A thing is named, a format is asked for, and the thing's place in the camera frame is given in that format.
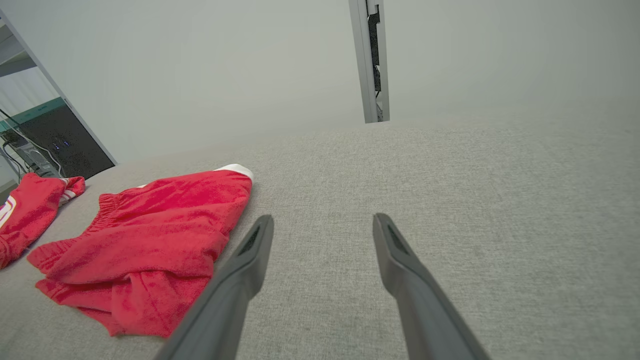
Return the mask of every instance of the white stripe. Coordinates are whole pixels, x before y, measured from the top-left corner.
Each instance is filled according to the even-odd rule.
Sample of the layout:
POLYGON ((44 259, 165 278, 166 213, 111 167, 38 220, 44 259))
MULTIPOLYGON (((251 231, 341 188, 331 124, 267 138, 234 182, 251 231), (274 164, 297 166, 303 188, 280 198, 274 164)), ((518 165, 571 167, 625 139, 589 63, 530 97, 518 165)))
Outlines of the white stripe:
POLYGON ((218 170, 231 170, 233 172, 240 173, 244 176, 249 177, 249 179, 251 179, 251 182, 253 182, 253 172, 251 172, 251 170, 247 169, 246 167, 240 164, 227 165, 226 167, 217 168, 216 170, 213 170, 213 171, 218 171, 218 170))
POLYGON ((4 223, 9 220, 11 214, 13 213, 13 209, 18 205, 15 199, 9 195, 9 199, 5 202, 2 209, 0 209, 0 213, 2 213, 2 219, 0 219, 0 229, 4 226, 4 223))
POLYGON ((65 190, 65 195, 68 196, 69 199, 73 199, 74 197, 76 197, 76 193, 71 190, 65 190))

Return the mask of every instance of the textured gray surface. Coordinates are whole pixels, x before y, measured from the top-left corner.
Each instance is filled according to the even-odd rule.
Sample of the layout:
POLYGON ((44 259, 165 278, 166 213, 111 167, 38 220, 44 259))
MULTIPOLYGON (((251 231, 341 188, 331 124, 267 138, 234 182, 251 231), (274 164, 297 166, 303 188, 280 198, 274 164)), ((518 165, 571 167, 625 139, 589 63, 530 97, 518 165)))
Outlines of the textured gray surface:
MULTIPOLYGON (((35 245, 78 235, 101 193, 237 162, 256 182, 217 266, 259 215, 275 219, 238 359, 406 358, 371 238, 378 211, 494 359, 638 358, 640 117, 598 109, 371 124, 124 164, 89 179, 35 245)), ((39 293, 41 277, 24 258, 0 272, 0 358, 150 359, 161 346, 110 338, 39 293)))

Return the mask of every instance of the red garment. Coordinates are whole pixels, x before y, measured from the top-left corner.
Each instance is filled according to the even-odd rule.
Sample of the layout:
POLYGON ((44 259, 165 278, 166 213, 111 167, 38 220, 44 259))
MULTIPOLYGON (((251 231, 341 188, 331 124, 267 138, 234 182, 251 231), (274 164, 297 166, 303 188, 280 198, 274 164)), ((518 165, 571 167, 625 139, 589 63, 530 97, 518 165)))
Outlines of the red garment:
POLYGON ((58 207, 84 192, 84 178, 30 172, 0 209, 0 269, 20 257, 56 218, 58 207))
POLYGON ((82 235, 29 254, 46 275, 36 287, 112 336, 168 337, 213 275, 251 187, 234 164, 102 194, 82 235))

